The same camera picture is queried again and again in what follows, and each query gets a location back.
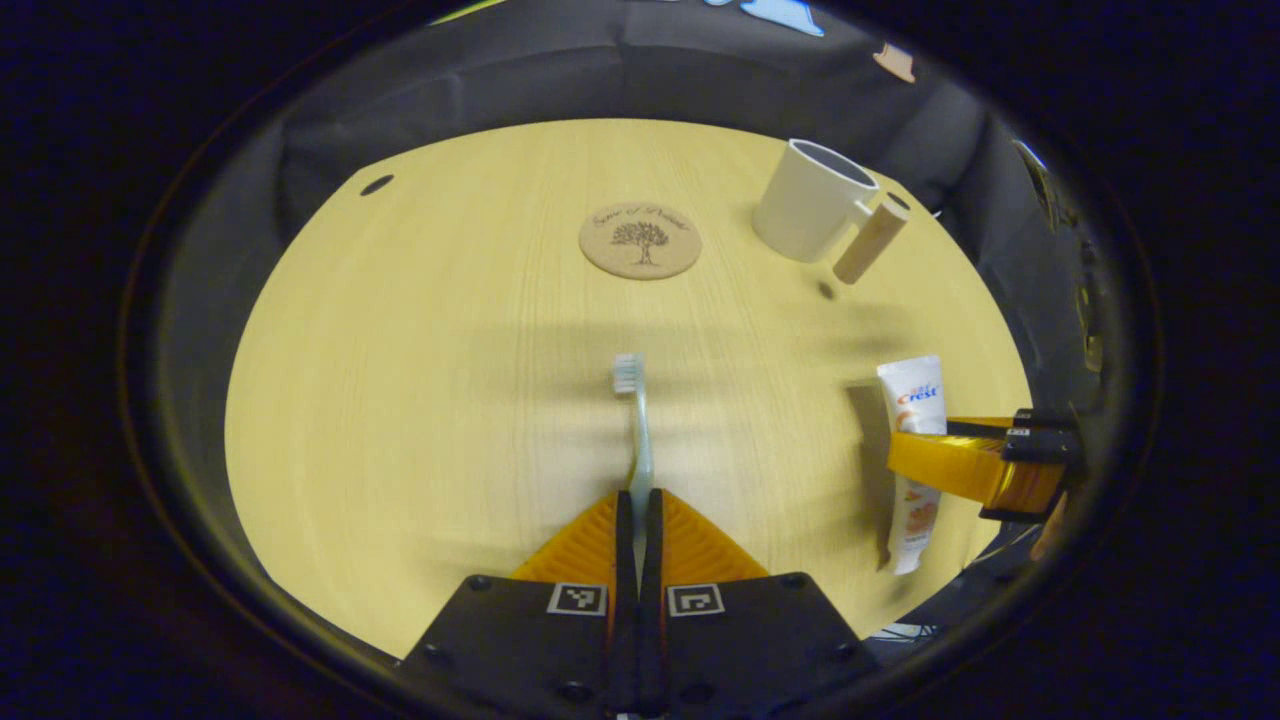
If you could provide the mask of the pale green toothbrush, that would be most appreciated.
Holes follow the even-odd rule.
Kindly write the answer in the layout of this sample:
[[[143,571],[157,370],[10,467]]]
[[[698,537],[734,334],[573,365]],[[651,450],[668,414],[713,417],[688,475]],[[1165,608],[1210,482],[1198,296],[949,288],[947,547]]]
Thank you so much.
[[[646,559],[646,512],[655,477],[654,454],[646,406],[646,366],[643,354],[618,354],[612,366],[613,391],[634,404],[631,421],[634,460],[627,492],[631,500],[635,579],[641,583]]]

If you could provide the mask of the white cup with wooden handle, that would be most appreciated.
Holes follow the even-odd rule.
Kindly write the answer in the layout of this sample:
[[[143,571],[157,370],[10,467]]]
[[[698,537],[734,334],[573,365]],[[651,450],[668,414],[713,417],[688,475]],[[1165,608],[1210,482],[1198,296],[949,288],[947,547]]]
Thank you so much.
[[[751,214],[756,236],[776,252],[817,263],[855,229],[835,261],[835,277],[859,282],[911,219],[909,204],[845,155],[791,138]]]

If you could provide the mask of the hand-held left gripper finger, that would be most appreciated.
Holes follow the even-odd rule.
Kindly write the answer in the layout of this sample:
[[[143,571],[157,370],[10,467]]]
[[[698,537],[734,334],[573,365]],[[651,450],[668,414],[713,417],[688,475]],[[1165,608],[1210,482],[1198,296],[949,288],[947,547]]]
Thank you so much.
[[[650,492],[640,579],[640,711],[800,720],[879,669],[815,579],[773,574],[667,489]]]
[[[466,577],[403,666],[476,720],[614,720],[632,703],[632,501],[609,495],[508,577]]]

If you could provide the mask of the black backdrop cloth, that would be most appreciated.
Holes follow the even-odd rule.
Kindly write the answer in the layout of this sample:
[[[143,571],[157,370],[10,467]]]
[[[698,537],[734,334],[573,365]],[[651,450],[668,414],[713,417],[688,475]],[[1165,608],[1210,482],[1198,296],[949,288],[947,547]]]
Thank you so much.
[[[233,500],[227,401],[265,284],[348,176],[466,135],[664,120],[832,149],[965,254],[1011,332],[1032,407],[1100,404],[1106,369],[1088,359],[1076,310],[1085,237],[1048,228],[1018,132],[922,55],[901,79],[879,64],[882,40],[812,17],[822,36],[703,0],[504,0],[379,44],[253,120],[166,233],[147,315],[148,429],[230,564],[343,643],[388,664],[408,656],[340,629],[269,577]]]

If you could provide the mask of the light wooden desktop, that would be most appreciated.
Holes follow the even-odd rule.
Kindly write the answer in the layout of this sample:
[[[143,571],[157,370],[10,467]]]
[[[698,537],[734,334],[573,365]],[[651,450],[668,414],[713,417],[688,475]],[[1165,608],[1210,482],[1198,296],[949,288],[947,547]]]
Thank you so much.
[[[595,119],[365,161],[276,264],[236,355],[225,455],[269,577],[404,657],[461,580],[506,577],[625,486],[618,354],[646,359],[655,482],[769,571],[805,571],[861,635],[995,538],[947,497],[922,566],[887,568],[893,479],[876,369],[934,354],[947,410],[1032,405],[987,286],[914,218],[852,286],[759,241],[781,140]],[[594,266],[591,211],[673,208],[700,259],[663,281]]]

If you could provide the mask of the white toothpaste tube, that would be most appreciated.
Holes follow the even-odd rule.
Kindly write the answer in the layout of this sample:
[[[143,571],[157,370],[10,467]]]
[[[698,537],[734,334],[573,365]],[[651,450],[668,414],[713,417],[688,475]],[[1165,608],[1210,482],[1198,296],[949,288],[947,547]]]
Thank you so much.
[[[941,436],[946,406],[940,359],[934,355],[886,363],[876,369],[892,432]],[[893,512],[887,550],[896,577],[914,573],[931,542],[941,492],[893,475]]]

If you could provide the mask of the round cork coaster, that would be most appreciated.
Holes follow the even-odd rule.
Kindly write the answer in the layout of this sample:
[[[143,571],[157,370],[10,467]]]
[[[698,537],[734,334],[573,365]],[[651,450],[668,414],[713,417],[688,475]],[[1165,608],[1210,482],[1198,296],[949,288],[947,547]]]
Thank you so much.
[[[700,259],[703,237],[694,222],[658,202],[617,202],[591,211],[579,247],[600,270],[630,281],[680,275]]]

